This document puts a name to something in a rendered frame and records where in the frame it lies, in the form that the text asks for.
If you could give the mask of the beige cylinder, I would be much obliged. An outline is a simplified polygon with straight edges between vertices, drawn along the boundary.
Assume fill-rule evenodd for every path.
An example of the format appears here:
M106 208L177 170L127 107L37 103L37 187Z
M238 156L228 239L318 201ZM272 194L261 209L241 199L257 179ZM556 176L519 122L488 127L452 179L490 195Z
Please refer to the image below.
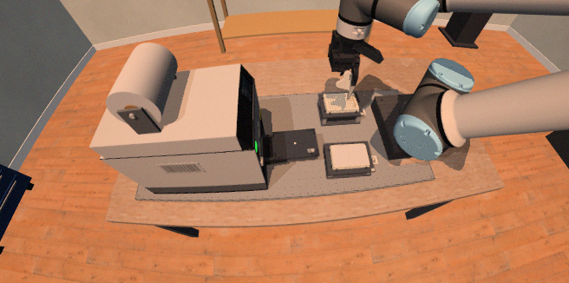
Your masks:
M108 94L108 111L126 123L117 110L127 105L143 107L156 125L159 124L177 68L175 56L166 47L158 43L139 44Z

